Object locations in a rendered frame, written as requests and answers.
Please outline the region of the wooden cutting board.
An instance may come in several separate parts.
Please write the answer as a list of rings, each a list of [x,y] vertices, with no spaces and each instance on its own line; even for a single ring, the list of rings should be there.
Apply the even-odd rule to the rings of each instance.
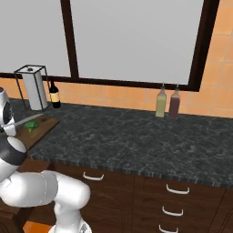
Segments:
[[[16,138],[21,140],[28,150],[36,145],[45,135],[59,124],[58,119],[47,116],[39,116],[33,120],[38,123],[38,127],[32,132],[29,132],[27,128],[24,128],[24,124],[16,129]]]

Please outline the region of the green broccoli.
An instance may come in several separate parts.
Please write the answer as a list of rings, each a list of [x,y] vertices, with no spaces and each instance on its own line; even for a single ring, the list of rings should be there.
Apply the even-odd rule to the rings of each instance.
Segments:
[[[35,120],[31,120],[24,123],[24,128],[27,128],[29,132],[32,132],[37,127],[38,127],[38,123],[35,122]]]

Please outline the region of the yellow-green oil bottle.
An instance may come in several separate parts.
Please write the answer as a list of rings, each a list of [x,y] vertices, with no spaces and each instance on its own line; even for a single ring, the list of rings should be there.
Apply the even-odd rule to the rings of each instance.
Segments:
[[[156,116],[163,117],[165,115],[165,108],[167,102],[167,95],[165,93],[165,86],[162,86],[160,92],[157,94]]]

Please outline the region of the dark red vinegar bottle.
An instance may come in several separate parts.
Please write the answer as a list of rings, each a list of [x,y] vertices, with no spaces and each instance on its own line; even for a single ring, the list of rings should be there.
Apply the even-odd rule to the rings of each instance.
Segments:
[[[179,105],[180,105],[180,94],[178,93],[178,87],[176,87],[175,92],[171,95],[170,98],[170,105],[168,111],[168,116],[170,118],[177,118]]]

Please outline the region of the dark bottle with yellow label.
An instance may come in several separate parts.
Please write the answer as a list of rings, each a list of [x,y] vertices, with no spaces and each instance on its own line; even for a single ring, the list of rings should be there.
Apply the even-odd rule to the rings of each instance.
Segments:
[[[58,88],[56,87],[54,81],[51,81],[51,86],[49,88],[49,94],[51,96],[53,108],[61,107],[59,91],[58,91]]]

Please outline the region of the dark wooden drawer front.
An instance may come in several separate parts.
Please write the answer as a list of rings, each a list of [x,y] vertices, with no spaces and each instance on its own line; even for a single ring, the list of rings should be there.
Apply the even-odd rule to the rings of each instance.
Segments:
[[[189,194],[178,195],[170,193],[166,189],[166,184],[168,184],[170,188],[176,190],[186,190],[189,187]],[[186,203],[191,201],[215,201],[218,203],[225,192],[225,189],[220,187],[209,187],[164,178],[141,176],[135,176],[135,189],[138,192],[142,192],[145,197],[177,200]]]
[[[173,217],[163,213],[162,206],[171,212],[180,213],[182,217]],[[134,202],[135,214],[141,218],[156,218],[175,223],[209,225],[218,209],[217,202],[181,202],[177,200],[165,200],[163,198],[136,198]]]
[[[168,220],[160,220],[156,218],[139,218],[133,223],[134,233],[161,233],[158,225],[168,230],[179,229],[179,233],[214,233],[210,231],[210,226],[202,226],[195,224],[183,224],[169,222]]]
[[[106,191],[107,193],[115,193],[119,196],[132,197],[134,178],[131,175],[124,175],[120,172],[107,171],[103,169],[78,167],[59,163],[52,163],[50,168],[70,177],[82,179],[92,189]],[[85,179],[83,178],[84,171],[87,176],[101,177],[104,175],[104,178],[101,181]]]

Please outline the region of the dark-framed window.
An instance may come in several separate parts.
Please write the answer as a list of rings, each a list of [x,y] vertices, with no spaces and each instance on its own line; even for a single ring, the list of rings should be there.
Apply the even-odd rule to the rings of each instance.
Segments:
[[[220,0],[0,0],[0,77],[197,92]]]

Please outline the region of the grey kitchen knife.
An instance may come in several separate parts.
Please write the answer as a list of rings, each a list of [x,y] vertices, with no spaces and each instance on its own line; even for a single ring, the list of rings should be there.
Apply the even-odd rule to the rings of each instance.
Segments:
[[[24,123],[26,123],[26,122],[28,122],[28,121],[31,121],[31,120],[33,120],[33,119],[35,119],[35,118],[37,118],[37,117],[42,116],[42,115],[43,115],[43,114],[36,114],[36,115],[33,115],[33,116],[26,117],[26,118],[24,118],[24,119],[22,119],[22,120],[20,120],[20,121],[18,121],[18,122],[14,122],[13,125],[14,125],[15,127],[18,127],[18,126],[23,125]]]

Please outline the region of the white paper towel roll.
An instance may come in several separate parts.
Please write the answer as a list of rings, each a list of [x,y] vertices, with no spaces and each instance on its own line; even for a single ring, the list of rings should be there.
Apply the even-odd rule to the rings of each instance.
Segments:
[[[32,110],[42,110],[47,108],[46,92],[43,85],[41,73],[31,66],[22,74],[25,90],[28,96],[29,105]]]

